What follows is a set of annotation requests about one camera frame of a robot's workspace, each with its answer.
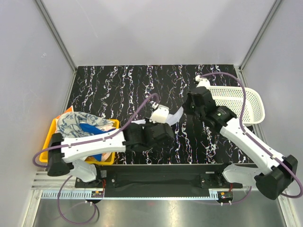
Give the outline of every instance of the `yellow plastic basket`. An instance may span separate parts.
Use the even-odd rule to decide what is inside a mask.
[[[118,129],[120,122],[117,119],[110,119],[110,120],[114,123],[113,127]],[[48,144],[51,140],[51,137],[55,132],[56,132],[56,119],[53,119],[51,127],[48,131],[46,140],[44,142],[43,149],[48,148]],[[40,155],[39,160],[40,160],[40,162],[47,163],[47,158],[48,158],[48,151],[45,151]],[[106,165],[112,165],[114,163],[114,160],[115,160],[115,152],[111,153],[111,155],[108,157],[108,159],[104,162],[98,162],[94,157],[87,157],[87,159],[85,161],[89,164],[97,164],[97,165],[101,165],[101,166],[106,166]]]

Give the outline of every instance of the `white plastic basket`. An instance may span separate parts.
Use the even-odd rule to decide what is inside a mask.
[[[213,99],[217,105],[230,108],[237,117],[240,117],[243,105],[243,91],[241,87],[209,86]],[[264,105],[260,95],[251,88],[245,88],[246,103],[244,108],[243,123],[245,126],[258,124],[265,118]]]

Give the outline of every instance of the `marble tabletop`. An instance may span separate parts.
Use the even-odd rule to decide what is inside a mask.
[[[160,103],[173,114],[196,86],[195,76],[218,71],[237,76],[233,65],[80,66],[68,106],[118,119],[123,125],[148,95],[158,93]],[[214,86],[238,86],[223,75],[210,76],[209,80]],[[151,105],[149,102],[136,119],[150,117]],[[172,128],[173,142],[142,153],[116,153],[115,164],[252,163],[230,140],[204,127],[195,117],[184,114]]]

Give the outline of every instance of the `gray floor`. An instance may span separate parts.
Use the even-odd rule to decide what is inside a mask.
[[[235,192],[235,200],[244,192]],[[61,200],[64,212],[79,200]],[[232,206],[198,201],[109,201],[98,203],[100,217],[88,227],[285,227],[278,201],[253,191],[246,201]],[[66,213],[75,222],[87,220],[93,208],[82,204]],[[56,200],[41,200],[35,227],[73,227],[59,216]]]

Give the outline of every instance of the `purple cable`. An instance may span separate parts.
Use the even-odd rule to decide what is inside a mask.
[[[62,188],[65,186],[66,182],[68,182],[68,180],[69,180],[71,177],[72,177],[72,176],[69,176],[69,177],[64,181],[64,183],[62,184],[62,186],[61,186],[61,188],[60,188],[60,190],[59,190],[59,192],[58,192],[58,197],[57,197],[57,207],[58,207],[58,211],[59,211],[60,216],[61,216],[65,221],[67,221],[68,223],[71,223],[71,224],[74,224],[74,225],[78,225],[78,226],[80,226],[80,225],[86,225],[87,223],[89,223],[89,222],[94,218],[94,216],[95,216],[95,214],[96,214],[96,211],[97,211],[97,209],[98,209],[98,207],[97,207],[94,203],[91,203],[91,204],[94,206],[94,213],[93,213],[93,215],[92,215],[87,221],[84,221],[84,222],[74,222],[74,221],[68,220],[68,219],[64,216],[64,214],[62,213],[62,211],[61,211],[61,209],[60,209],[60,195],[61,195]]]
[[[252,189],[252,187],[250,187],[248,193],[242,199],[240,199],[239,201],[232,202],[232,204],[230,204],[230,203],[223,203],[222,205],[233,205],[233,204],[238,204],[238,203],[243,202],[250,195],[251,189]],[[201,201],[196,201],[196,202],[197,203],[201,203],[201,204],[206,204],[206,205],[221,205],[220,203],[208,203],[208,202],[201,202]]]
[[[157,93],[153,93],[150,96],[147,97],[147,99],[145,99],[143,101],[143,103],[138,107],[138,109],[134,112],[134,114],[131,116],[131,118],[128,120],[128,122],[122,126],[122,128],[120,128],[117,132],[115,132],[114,134],[110,135],[110,136],[106,136],[104,138],[100,138],[100,139],[95,139],[95,140],[88,140],[88,141],[84,141],[84,142],[77,142],[77,143],[72,143],[71,146],[77,146],[77,145],[82,145],[82,144],[87,144],[87,143],[93,143],[93,142],[98,142],[98,141],[102,141],[102,140],[107,140],[110,138],[113,138],[114,136],[116,136],[117,134],[119,134],[121,131],[123,131],[132,121],[133,119],[137,116],[137,114],[140,112],[140,110],[147,104],[147,102],[152,99],[153,97],[156,97],[156,103],[159,103],[159,95]],[[47,168],[46,166],[40,165],[36,162],[36,158],[41,155],[41,153],[48,151],[48,150],[53,150],[53,149],[57,149],[57,148],[66,148],[68,147],[68,144],[65,145],[58,145],[58,146],[53,146],[53,147],[49,147],[49,148],[45,148],[39,152],[37,152],[34,156],[33,156],[33,164],[37,167],[42,167],[42,168]]]
[[[243,133],[245,135],[247,135],[253,142],[255,142],[262,150],[264,150],[265,153],[267,153],[269,156],[273,157],[273,154],[267,150],[262,144],[260,144],[257,140],[255,140],[251,135],[249,135],[248,133],[246,133],[245,131],[245,128],[244,128],[244,125],[243,125],[243,122],[242,122],[242,119],[243,119],[243,115],[244,115],[244,108],[245,108],[245,102],[246,102],[246,92],[245,92],[245,88],[242,84],[242,82],[236,78],[234,75],[230,74],[230,73],[227,73],[227,72],[212,72],[212,73],[207,73],[207,74],[204,74],[204,75],[201,75],[200,77],[203,78],[203,77],[207,77],[207,76],[211,76],[211,75],[218,75],[218,74],[223,74],[223,75],[226,75],[226,76],[229,76],[233,79],[235,79],[239,85],[241,86],[242,90],[243,90],[243,106],[242,106],[242,110],[241,110],[241,114],[240,114],[240,127],[243,131]],[[287,195],[287,194],[284,194],[284,193],[281,193],[281,195],[285,196],[285,197],[288,197],[288,198],[293,198],[293,199],[296,199],[296,198],[300,198],[302,195],[303,195],[303,185],[302,183],[300,182],[299,178],[291,171],[290,168],[288,168],[283,162],[281,162],[278,158],[274,157],[273,158],[277,163],[279,163],[281,166],[283,166],[284,169],[287,170],[287,172],[289,172],[289,174],[295,179],[295,181],[297,181],[299,187],[300,187],[300,193],[297,194],[297,195]]]

